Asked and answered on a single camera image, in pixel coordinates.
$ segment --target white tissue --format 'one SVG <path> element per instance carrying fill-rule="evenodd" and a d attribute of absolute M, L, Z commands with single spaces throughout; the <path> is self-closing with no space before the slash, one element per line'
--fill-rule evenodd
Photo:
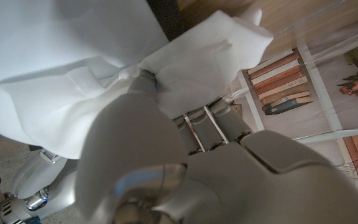
<path fill-rule="evenodd" d="M 256 66 L 272 39 L 254 23 L 219 11 L 113 77 L 100 78 L 80 64 L 2 82 L 0 134 L 78 159 L 97 114 L 127 91 L 140 69 L 157 74 L 158 106 L 174 118 L 209 103 L 240 69 Z"/>

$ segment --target robotic hand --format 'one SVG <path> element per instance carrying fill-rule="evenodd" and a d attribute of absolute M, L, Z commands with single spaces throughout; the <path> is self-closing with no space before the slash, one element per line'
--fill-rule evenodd
<path fill-rule="evenodd" d="M 0 223 L 63 209 L 74 182 L 85 223 L 358 223 L 357 190 L 325 158 L 252 133 L 221 98 L 173 122 L 157 108 L 155 83 L 143 71 L 100 112 L 76 169 L 67 161 L 33 196 L 0 197 Z"/>

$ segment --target white fabric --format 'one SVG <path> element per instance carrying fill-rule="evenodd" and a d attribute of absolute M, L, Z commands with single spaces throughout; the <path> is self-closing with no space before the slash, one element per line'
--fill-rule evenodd
<path fill-rule="evenodd" d="M 251 22 L 216 12 L 146 57 L 140 68 L 157 74 L 158 105 L 174 118 L 213 100 L 238 70 L 256 66 L 272 39 L 265 29 Z M 115 53 L 111 57 L 119 59 L 119 52 Z M 63 68 L 0 83 L 0 133 L 77 159 L 96 115 L 127 91 L 139 69 L 133 65 L 103 78 L 95 72 L 99 66 L 93 69 L 87 63 L 66 63 Z"/>
<path fill-rule="evenodd" d="M 287 70 L 289 70 L 289 69 L 291 69 L 291 68 L 293 68 L 293 67 L 295 67 L 297 65 L 299 65 L 299 61 L 298 61 L 298 59 L 295 59 L 292 62 L 288 62 L 288 63 L 286 63 L 286 64 L 284 64 L 284 65 L 282 65 L 282 66 L 280 66 L 280 67 L 278 67 L 276 69 L 271 70 L 270 72 L 267 72 L 267 73 L 265 73 L 265 74 L 263 74 L 263 75 L 261 75 L 261 76 L 259 76 L 257 78 L 254 78 L 253 80 L 251 80 L 251 82 L 252 82 L 253 85 L 255 85 L 257 83 L 265 81 L 268 78 L 272 78 L 275 75 L 278 75 L 278 74 L 280 74 L 282 72 L 285 72 L 285 71 L 287 71 Z"/>
<path fill-rule="evenodd" d="M 256 66 L 272 39 L 264 28 L 218 11 L 139 67 L 157 74 L 158 105 L 175 118 L 214 100 L 240 69 Z"/>
<path fill-rule="evenodd" d="M 110 77 L 167 43 L 146 0 L 0 1 L 0 82 L 79 66 Z"/>

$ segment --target bookshelf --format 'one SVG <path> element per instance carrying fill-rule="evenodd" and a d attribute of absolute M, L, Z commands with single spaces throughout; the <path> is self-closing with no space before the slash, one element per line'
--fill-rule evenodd
<path fill-rule="evenodd" d="M 261 114 L 261 104 L 259 99 L 256 96 L 255 90 L 253 89 L 250 81 L 242 75 L 242 73 L 237 74 L 236 82 L 239 82 L 241 84 L 241 90 L 238 90 L 241 94 L 239 94 L 237 97 L 242 98 L 242 100 L 246 100 L 249 107 L 244 107 L 243 110 L 247 110 L 248 113 L 252 114 L 254 120 L 255 120 L 255 128 L 254 131 L 260 131 L 263 129 L 269 129 L 272 131 L 276 131 L 279 133 L 282 133 L 284 135 L 287 135 L 288 137 L 293 138 L 294 140 L 306 144 L 306 145 L 312 145 L 312 144 L 320 144 L 322 142 L 326 142 L 327 145 L 330 145 L 331 147 L 337 147 L 337 150 L 339 155 L 342 156 L 342 159 L 345 164 L 352 163 L 352 159 L 350 158 L 349 152 L 346 148 L 346 145 L 344 144 L 343 138 L 351 137 L 351 136 L 357 136 L 358 135 L 358 127 L 356 128 L 344 128 L 341 124 L 341 118 L 338 116 L 338 111 L 335 109 L 335 103 L 331 100 L 330 92 L 327 90 L 326 84 L 324 84 L 324 79 L 322 78 L 322 74 L 320 74 L 318 63 L 323 62 L 324 60 L 331 58 L 335 55 L 342 55 L 343 53 L 353 49 L 354 47 L 358 46 L 358 34 L 353 35 L 350 38 L 347 38 L 345 40 L 341 40 L 338 43 L 332 44 L 332 46 L 320 50 L 319 52 L 314 52 L 311 54 L 308 45 L 306 44 L 300 44 L 297 46 L 297 51 L 299 52 L 301 56 L 301 60 L 303 61 L 302 68 L 305 69 L 305 75 L 308 77 L 308 89 L 311 90 L 311 95 L 313 98 L 313 101 L 316 105 L 320 107 L 319 110 L 322 111 L 322 117 L 320 126 L 321 128 L 317 133 L 308 133 L 307 131 L 300 130 L 299 133 L 300 136 L 290 136 L 289 134 L 283 133 L 280 125 L 283 125 L 285 123 L 290 123 L 292 125 L 296 125 L 295 123 L 291 123 L 289 120 L 291 117 L 299 116 L 299 114 L 302 114 L 301 112 L 297 111 L 287 111 L 284 114 L 287 114 L 285 116 L 280 116 L 280 114 L 271 116 L 270 118 L 267 118 L 264 114 Z M 283 52 L 281 56 L 288 55 L 288 51 Z M 268 65 L 268 62 L 264 62 L 260 64 L 260 67 L 264 67 Z M 311 104 L 304 105 L 302 107 L 305 107 L 305 110 L 307 107 L 309 109 L 312 108 Z M 278 124 L 278 128 L 273 128 L 272 123 L 274 120 L 277 120 L 276 124 Z"/>

